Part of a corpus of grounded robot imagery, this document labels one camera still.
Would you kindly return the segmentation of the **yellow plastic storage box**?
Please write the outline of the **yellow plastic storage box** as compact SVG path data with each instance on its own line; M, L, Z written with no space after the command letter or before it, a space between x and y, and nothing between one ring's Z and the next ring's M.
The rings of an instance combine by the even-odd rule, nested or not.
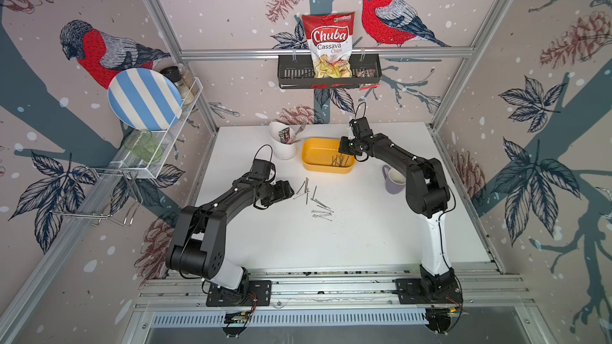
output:
M328 174L348 174L356 160L339 153L338 139L310 138L304 141L301 161L306 170Z

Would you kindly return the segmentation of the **purple ceramic mug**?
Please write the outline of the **purple ceramic mug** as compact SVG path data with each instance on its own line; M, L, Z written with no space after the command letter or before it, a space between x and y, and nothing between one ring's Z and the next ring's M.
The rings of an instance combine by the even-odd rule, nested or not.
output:
M398 170L389 165L384 165L382 167L382 175L387 193L400 194L405 190L406 179Z

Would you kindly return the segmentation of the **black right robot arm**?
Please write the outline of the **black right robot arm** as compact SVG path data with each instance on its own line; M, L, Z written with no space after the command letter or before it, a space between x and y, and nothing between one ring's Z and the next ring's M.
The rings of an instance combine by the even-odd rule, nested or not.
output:
M422 226L422 264L420 264L422 297L432 300L454 287L456 276L446 249L445 218L453 198L445 172L438 159L425 159L395 144L384 134L371 130L368 119L349 122L352 137L343 137L339 153L359 157L365 154L385 162L406 181L405 198L410 209L419 215Z

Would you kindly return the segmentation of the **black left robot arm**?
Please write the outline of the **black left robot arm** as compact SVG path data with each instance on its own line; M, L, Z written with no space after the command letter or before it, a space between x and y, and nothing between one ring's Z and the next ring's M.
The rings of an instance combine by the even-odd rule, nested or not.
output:
M226 259L227 226L242 210L267 210L292 198L290 183L275 178L272 162L255 159L250 171L234 180L228 191L204 205L184 207L167 250L166 267L183 277L197 276L245 295L247 270Z

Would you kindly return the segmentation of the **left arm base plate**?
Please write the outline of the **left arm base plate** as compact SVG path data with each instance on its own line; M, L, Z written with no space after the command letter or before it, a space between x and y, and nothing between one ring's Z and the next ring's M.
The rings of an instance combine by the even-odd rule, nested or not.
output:
M267 307L272 296L270 280L250 280L250 275L242 276L236 290L224 288L208 282L207 307Z

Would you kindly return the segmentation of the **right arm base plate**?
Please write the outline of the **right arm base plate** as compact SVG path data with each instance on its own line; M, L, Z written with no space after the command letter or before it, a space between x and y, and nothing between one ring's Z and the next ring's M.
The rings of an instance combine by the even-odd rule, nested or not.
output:
M432 275L420 266L420 278L395 280L395 294L400 304L455 304L463 303L461 283L454 269Z

